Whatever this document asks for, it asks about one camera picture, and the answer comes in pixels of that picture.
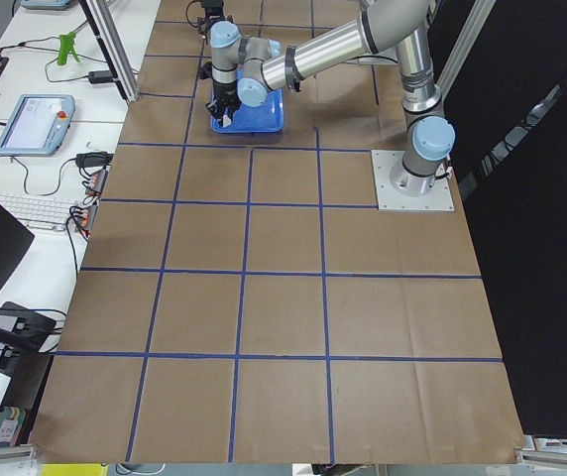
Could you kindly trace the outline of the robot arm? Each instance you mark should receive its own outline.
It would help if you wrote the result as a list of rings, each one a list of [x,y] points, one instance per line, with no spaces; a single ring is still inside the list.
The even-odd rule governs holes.
[[[233,21],[221,17],[205,34],[211,59],[198,72],[212,82],[206,108],[226,127],[242,106],[260,107],[276,90],[298,92],[311,76],[393,48],[403,90],[407,146],[391,169],[390,181],[406,196],[424,196],[442,178],[438,169],[456,139],[434,79],[425,23],[428,9],[426,1],[362,2],[356,19],[286,48],[244,35]]]

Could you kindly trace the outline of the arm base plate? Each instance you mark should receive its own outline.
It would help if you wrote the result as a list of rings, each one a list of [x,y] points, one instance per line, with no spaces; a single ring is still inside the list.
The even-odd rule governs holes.
[[[379,211],[453,212],[448,174],[444,164],[427,178],[410,174],[402,163],[404,151],[372,150],[374,182]]]

